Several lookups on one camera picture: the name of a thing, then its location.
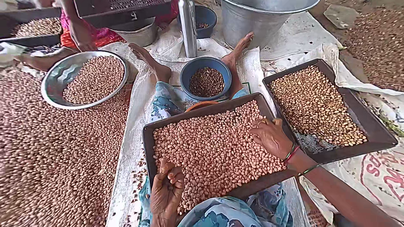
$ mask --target light peanut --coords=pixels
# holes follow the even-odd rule
[[[339,146],[367,141],[337,87],[316,66],[276,79],[270,88],[293,130]]]

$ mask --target blue plastic bowl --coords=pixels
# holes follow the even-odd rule
[[[205,23],[209,25],[208,27],[204,28],[197,28],[196,32],[196,38],[197,39],[205,39],[209,38],[212,33],[213,33],[213,28],[215,27],[217,23],[217,15],[216,13],[209,9],[208,7],[205,6],[195,6],[195,18],[196,18],[196,24],[199,23]],[[179,28],[181,29],[181,19],[178,14],[177,16],[177,23]]]
[[[215,96],[212,97],[199,97],[191,93],[189,89],[189,82],[191,81],[191,77],[196,73],[198,69],[209,67],[211,69],[216,69],[219,71],[225,82],[225,87],[223,91]],[[188,62],[184,68],[181,70],[181,74],[179,77],[181,87],[187,95],[191,98],[199,100],[199,101],[211,101],[222,97],[230,88],[231,85],[231,72],[229,68],[220,61],[219,59],[213,57],[199,57],[190,62]]]

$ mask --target hand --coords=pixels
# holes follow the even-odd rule
[[[96,51],[91,34],[91,29],[84,20],[78,18],[77,20],[70,20],[70,36],[77,48],[81,52]]]
[[[256,143],[284,160],[292,151],[293,143],[282,130],[282,119],[275,118],[272,122],[263,119],[263,121],[258,123],[258,128],[252,128],[249,132],[254,134],[253,139]]]
[[[184,191],[184,175],[181,167],[175,167],[167,159],[160,159],[160,173],[154,177],[150,210],[152,226],[174,226],[177,208]]]

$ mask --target orange fabric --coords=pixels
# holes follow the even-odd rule
[[[125,40],[120,37],[119,35],[111,37],[111,36],[105,36],[105,37],[97,37],[96,40],[94,40],[94,44],[97,48],[103,47],[107,44],[113,43],[113,42],[125,42]],[[70,36],[70,31],[68,29],[63,29],[63,34],[60,36],[60,42],[62,46],[69,47],[69,48],[75,48],[76,44],[72,40],[72,37]]]
[[[72,36],[70,35],[70,29],[69,29],[70,18],[65,14],[63,10],[60,16],[60,22],[63,28],[63,34],[60,36],[60,42],[62,46],[77,49],[76,44],[74,43],[74,41],[72,40]],[[97,48],[103,47],[113,42],[118,41],[125,42],[125,40],[120,35],[118,35],[116,32],[111,31],[106,27],[96,29],[86,21],[84,22],[86,23],[88,29],[90,30],[90,33],[94,40],[94,44]]]

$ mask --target raw peanut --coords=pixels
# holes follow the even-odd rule
[[[13,35],[15,37],[35,37],[41,35],[58,35],[62,33],[62,24],[60,19],[43,18],[32,20],[28,23],[17,25],[14,28]]]
[[[16,67],[0,76],[0,226],[105,226],[125,91],[72,111],[50,106],[40,87]]]
[[[117,89],[124,76],[123,64],[113,56],[93,57],[63,91],[74,104],[88,104],[105,98]]]
[[[270,89],[293,130],[339,146],[366,139],[352,121],[337,87],[312,65],[274,80]]]
[[[359,17],[346,34],[349,51],[363,62],[369,82],[404,92],[403,10],[373,8]]]
[[[254,121],[263,118],[266,117],[253,100],[232,111],[155,129],[153,158],[156,161],[167,158],[181,166],[185,176],[179,214],[206,199],[224,196],[265,173],[286,169],[280,159],[256,144],[248,132]]]

